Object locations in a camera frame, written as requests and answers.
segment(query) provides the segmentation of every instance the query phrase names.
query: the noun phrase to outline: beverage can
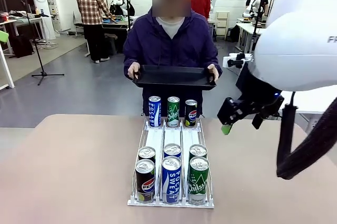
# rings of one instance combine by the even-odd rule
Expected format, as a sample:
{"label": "beverage can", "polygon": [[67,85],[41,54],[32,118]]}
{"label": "beverage can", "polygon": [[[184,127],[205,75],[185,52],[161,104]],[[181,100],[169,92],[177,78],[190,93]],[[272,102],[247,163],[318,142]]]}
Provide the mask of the beverage can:
{"label": "beverage can", "polygon": [[190,147],[190,157],[189,161],[193,157],[204,157],[207,158],[207,148],[200,144],[195,144]]}
{"label": "beverage can", "polygon": [[137,200],[141,203],[152,202],[154,196],[155,182],[155,165],[149,159],[137,161],[136,167],[137,177]]}
{"label": "beverage can", "polygon": [[181,161],[177,157],[165,157],[162,169],[163,202],[176,204],[180,194]]}
{"label": "beverage can", "polygon": [[210,164],[204,157],[193,157],[189,165],[189,193],[190,204],[205,204],[206,186]]}
{"label": "beverage can", "polygon": [[186,100],[185,102],[185,126],[194,127],[196,124],[196,107],[195,100]]}
{"label": "beverage can", "polygon": [[170,143],[164,147],[164,157],[178,157],[181,156],[181,147],[178,144]]}
{"label": "beverage can", "polygon": [[179,125],[180,99],[171,96],[167,99],[167,126],[172,128]]}
{"label": "beverage can", "polygon": [[142,147],[138,150],[138,160],[149,159],[156,164],[156,151],[151,147]]}
{"label": "beverage can", "polygon": [[150,126],[160,126],[162,122],[162,104],[159,96],[150,96],[148,99],[148,115]]}

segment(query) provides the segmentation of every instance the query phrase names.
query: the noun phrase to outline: can lid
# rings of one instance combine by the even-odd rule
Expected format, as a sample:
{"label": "can lid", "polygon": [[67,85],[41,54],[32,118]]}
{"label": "can lid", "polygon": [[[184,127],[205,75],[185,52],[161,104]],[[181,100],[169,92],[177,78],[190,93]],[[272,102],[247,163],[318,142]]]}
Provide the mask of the can lid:
{"label": "can lid", "polygon": [[161,100],[161,98],[159,96],[150,96],[148,100],[152,102],[158,102]]}
{"label": "can lid", "polygon": [[149,159],[142,159],[136,163],[136,171],[139,173],[149,173],[154,169],[153,161]]}
{"label": "can lid", "polygon": [[154,148],[151,147],[142,147],[139,149],[138,155],[141,158],[151,158],[156,155],[156,151],[154,150]]}
{"label": "can lid", "polygon": [[178,157],[165,157],[163,159],[163,168],[166,170],[177,170],[181,166],[181,161]]}
{"label": "can lid", "polygon": [[207,148],[200,144],[195,144],[191,146],[190,153],[196,157],[203,157],[207,154]]}
{"label": "can lid", "polygon": [[164,152],[168,155],[176,155],[181,153],[181,148],[178,144],[170,143],[164,147]]}
{"label": "can lid", "polygon": [[197,105],[197,102],[193,99],[186,100],[185,104],[187,105]]}
{"label": "can lid", "polygon": [[178,103],[180,101],[176,96],[170,96],[167,100],[171,103]]}
{"label": "can lid", "polygon": [[193,169],[199,171],[207,170],[210,167],[210,163],[204,157],[193,157],[190,160],[190,165]]}

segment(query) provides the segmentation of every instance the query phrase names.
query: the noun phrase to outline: plaid shirt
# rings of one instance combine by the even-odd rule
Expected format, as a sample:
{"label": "plaid shirt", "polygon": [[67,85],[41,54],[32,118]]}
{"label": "plaid shirt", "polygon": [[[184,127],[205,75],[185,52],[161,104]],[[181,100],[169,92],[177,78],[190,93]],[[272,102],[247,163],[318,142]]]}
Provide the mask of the plaid shirt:
{"label": "plaid shirt", "polygon": [[77,0],[77,5],[84,25],[101,25],[102,11],[112,18],[104,0]]}

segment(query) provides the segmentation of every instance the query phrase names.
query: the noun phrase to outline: red hoodie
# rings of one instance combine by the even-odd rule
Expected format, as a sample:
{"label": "red hoodie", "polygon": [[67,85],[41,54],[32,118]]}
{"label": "red hoodie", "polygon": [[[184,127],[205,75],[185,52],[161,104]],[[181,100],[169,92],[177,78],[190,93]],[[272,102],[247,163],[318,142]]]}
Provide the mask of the red hoodie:
{"label": "red hoodie", "polygon": [[210,17],[211,0],[191,0],[191,8],[208,19]]}

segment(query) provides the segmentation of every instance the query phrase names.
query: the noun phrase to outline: clear plastic shelf organizer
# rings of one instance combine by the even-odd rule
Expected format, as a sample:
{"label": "clear plastic shelf organizer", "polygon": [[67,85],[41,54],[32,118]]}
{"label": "clear plastic shelf organizer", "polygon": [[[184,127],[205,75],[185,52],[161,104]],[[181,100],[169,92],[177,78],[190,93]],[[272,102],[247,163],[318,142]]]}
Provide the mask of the clear plastic shelf organizer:
{"label": "clear plastic shelf organizer", "polygon": [[[164,158],[163,149],[165,145],[170,143],[178,144],[182,149],[180,193],[179,193],[179,201],[176,204],[164,203],[163,194],[161,190],[162,160]],[[138,149],[147,146],[154,148],[156,151],[155,191],[153,194],[153,199],[150,202],[148,203],[139,202],[138,201],[139,193],[137,192],[137,181],[136,181],[137,178],[135,170],[133,170],[132,184],[130,188],[131,196],[127,204],[129,206],[148,206],[148,207],[214,208],[211,165],[209,170],[209,176],[207,178],[204,204],[194,205],[189,203],[187,172],[189,169],[190,147],[194,144],[201,144],[206,147],[201,120],[198,120],[196,126],[193,128],[184,127],[183,120],[180,121],[180,125],[177,128],[167,127],[165,120],[163,120],[162,126],[154,128],[150,126],[148,119],[146,118],[144,121]],[[137,153],[138,151],[135,151],[136,154],[135,164],[138,161]]]}

